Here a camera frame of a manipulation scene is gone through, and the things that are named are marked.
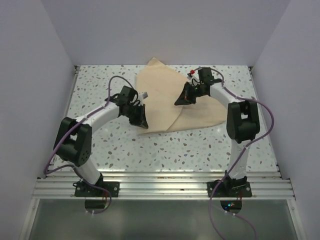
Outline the beige cloth drape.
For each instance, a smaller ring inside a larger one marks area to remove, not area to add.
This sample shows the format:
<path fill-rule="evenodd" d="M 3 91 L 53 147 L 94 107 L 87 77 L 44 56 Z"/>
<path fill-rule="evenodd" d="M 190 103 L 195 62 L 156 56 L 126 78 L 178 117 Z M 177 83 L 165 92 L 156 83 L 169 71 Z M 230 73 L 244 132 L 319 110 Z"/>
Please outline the beige cloth drape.
<path fill-rule="evenodd" d="M 175 105 L 187 81 L 155 57 L 136 75 L 135 89 L 148 94 L 143 100 L 148 128 L 139 128 L 139 135 L 213 127 L 226 121 L 227 109 L 207 95 L 196 104 Z"/>

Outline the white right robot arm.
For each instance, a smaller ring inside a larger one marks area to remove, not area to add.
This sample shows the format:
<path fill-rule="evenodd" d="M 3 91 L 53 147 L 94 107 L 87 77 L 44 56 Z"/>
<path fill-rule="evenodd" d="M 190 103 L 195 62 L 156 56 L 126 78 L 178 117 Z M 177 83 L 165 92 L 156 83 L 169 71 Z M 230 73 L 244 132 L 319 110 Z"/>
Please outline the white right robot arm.
<path fill-rule="evenodd" d="M 226 132 L 231 139 L 229 165 L 222 180 L 222 189 L 227 196 L 235 196 L 247 183 L 249 143 L 260 132 L 257 103 L 236 96 L 225 86 L 224 76 L 215 78 L 211 67 L 198 67 L 187 74 L 183 90 L 175 101 L 176 106 L 193 105 L 197 98 L 209 96 L 218 100 L 226 109 Z"/>

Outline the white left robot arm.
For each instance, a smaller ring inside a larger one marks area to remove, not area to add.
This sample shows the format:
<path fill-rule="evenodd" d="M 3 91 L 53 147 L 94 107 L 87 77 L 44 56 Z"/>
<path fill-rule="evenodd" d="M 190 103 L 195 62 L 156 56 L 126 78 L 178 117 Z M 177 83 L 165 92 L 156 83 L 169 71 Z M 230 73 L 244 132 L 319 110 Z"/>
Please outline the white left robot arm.
<path fill-rule="evenodd" d="M 124 86 L 93 111 L 78 118 L 65 117 L 61 121 L 53 154 L 68 162 L 87 184 L 86 190 L 92 196 L 99 196 L 104 190 L 103 176 L 90 159 L 93 133 L 122 116 L 128 118 L 132 126 L 148 129 L 146 105 L 143 103 L 147 97 L 146 92 L 139 93 L 132 87 Z"/>

